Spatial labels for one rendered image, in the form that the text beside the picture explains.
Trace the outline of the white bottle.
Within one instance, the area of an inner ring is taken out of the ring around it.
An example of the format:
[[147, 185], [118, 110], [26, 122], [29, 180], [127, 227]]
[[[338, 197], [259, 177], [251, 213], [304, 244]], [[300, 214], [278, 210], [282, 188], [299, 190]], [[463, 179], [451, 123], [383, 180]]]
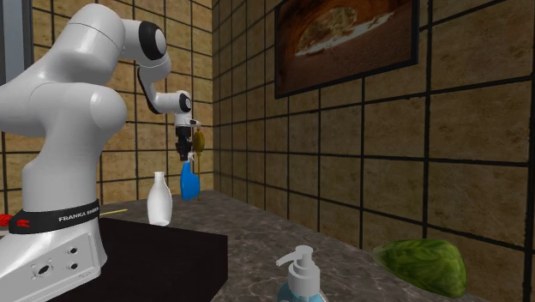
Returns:
[[171, 222], [172, 198], [165, 183], [165, 173], [155, 172], [154, 182], [147, 196], [147, 216], [151, 225], [167, 226]]

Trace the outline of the blue spray bottle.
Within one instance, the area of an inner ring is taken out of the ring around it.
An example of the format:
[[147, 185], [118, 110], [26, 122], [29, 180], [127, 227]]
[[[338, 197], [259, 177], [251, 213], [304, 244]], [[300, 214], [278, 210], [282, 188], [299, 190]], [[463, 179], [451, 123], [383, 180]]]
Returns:
[[183, 163], [180, 178], [180, 190], [184, 201], [196, 199], [200, 195], [200, 179], [193, 172], [191, 164], [194, 161], [195, 154], [189, 152], [187, 160]]

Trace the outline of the framed wall picture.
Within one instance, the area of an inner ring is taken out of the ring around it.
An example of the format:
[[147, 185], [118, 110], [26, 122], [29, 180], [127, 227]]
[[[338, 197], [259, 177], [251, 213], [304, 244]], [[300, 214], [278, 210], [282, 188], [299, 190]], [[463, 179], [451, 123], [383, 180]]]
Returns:
[[278, 98], [418, 62], [420, 0], [283, 0], [274, 16]]

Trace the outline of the grey window frame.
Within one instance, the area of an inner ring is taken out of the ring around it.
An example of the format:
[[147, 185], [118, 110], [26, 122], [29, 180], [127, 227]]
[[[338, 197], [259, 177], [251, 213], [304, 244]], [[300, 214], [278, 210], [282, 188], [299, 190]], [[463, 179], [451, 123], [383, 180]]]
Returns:
[[0, 0], [0, 85], [32, 64], [32, 0]]

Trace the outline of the green cabbage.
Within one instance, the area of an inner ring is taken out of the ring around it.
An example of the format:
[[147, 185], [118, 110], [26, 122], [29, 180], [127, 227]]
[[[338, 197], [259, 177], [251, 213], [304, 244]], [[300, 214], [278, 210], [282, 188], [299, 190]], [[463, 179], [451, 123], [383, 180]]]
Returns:
[[446, 240], [397, 240], [374, 247], [370, 255], [392, 275], [430, 293], [457, 299], [466, 292], [464, 259]]

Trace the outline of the clear blue pump soap bottle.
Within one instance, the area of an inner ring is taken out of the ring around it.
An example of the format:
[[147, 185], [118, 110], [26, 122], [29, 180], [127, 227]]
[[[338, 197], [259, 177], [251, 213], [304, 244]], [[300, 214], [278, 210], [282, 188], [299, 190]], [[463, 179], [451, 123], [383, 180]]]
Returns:
[[312, 259], [313, 251], [308, 245], [298, 245], [275, 262], [278, 267], [290, 263], [287, 282], [280, 287], [277, 302], [328, 302], [320, 288], [321, 271]]

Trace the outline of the dark robot stand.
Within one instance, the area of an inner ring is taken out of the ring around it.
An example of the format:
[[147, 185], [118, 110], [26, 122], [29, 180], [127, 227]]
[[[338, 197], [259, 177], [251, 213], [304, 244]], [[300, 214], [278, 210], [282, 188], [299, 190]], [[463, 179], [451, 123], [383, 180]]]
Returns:
[[228, 238], [102, 218], [101, 275], [49, 302], [210, 302], [228, 279]]

